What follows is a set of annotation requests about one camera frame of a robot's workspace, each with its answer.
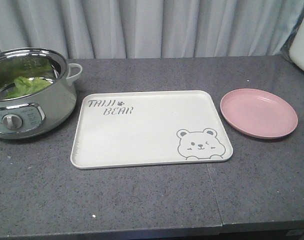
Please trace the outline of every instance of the pot rim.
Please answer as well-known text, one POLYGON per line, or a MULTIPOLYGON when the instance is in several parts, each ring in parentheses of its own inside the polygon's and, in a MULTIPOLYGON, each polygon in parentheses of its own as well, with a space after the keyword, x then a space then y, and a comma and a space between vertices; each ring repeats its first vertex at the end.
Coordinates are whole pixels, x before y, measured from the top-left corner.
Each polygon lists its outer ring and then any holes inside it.
POLYGON ((12 57, 20 57, 20 56, 32 56, 32 54, 36 54, 38 53, 38 56, 42 56, 42 57, 48 57, 49 59, 55 61, 56 63, 58 63, 61 67, 61 71, 59 73, 59 76, 53 81, 53 83, 51 83, 49 86, 44 87, 43 89, 27 94, 27 95, 23 95, 23 96, 19 96, 19 97, 15 97, 15 98, 9 98, 9 99, 0 99, 0 102, 10 102, 10 101, 15 101, 18 99, 24 99, 24 98, 28 98, 30 96, 39 94, 43 91, 46 91, 47 89, 49 89, 50 87, 52 87, 53 85, 55 85, 56 83, 63 81, 64 78, 67 77, 68 75, 68 62, 66 60, 66 58, 59 52, 55 51, 55 50, 51 50, 51 49, 47 49, 47 48, 42 48, 42 47, 21 47, 21 48, 13 48, 13 49, 9 49, 6 51, 1 51, 0 52, 0 62, 8 59, 8 58, 12 58, 12 57))

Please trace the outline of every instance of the curtain fold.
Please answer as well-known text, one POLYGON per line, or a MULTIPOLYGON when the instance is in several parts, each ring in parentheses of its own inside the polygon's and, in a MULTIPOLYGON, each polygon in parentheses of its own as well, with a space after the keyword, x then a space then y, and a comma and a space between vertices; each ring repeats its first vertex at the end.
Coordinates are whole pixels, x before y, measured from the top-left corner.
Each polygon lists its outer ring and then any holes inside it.
POLYGON ((0 0, 0 51, 67 58, 275 55, 304 0, 0 0))

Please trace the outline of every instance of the pink plate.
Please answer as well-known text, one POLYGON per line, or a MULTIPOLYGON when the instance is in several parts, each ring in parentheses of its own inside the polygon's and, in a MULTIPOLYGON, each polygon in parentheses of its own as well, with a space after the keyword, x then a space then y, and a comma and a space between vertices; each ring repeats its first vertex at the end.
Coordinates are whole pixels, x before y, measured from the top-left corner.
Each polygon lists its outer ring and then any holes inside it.
POLYGON ((228 92, 220 103, 226 121, 238 131, 259 139, 277 139, 298 125, 296 111, 282 98, 258 89, 228 92))

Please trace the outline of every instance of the pot handle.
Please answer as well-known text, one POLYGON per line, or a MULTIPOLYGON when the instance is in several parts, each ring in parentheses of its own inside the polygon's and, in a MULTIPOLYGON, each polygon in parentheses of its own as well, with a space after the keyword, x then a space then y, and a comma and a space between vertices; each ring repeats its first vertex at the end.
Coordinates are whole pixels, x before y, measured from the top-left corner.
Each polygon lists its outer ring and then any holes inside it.
POLYGON ((80 78, 82 70, 83 70, 82 66, 78 63, 69 63, 68 64, 68 74, 66 77, 66 82, 69 86, 71 86, 75 80, 80 78), (71 69, 79 69, 79 71, 76 74, 70 76, 71 69))

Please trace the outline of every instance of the white tray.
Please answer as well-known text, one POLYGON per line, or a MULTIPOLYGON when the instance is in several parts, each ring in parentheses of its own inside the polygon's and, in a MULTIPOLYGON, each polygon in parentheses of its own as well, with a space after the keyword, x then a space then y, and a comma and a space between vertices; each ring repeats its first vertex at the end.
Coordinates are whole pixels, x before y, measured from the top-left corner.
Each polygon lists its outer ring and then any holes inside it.
POLYGON ((204 91, 91 94, 71 152, 80 169, 226 161, 233 148, 204 91))

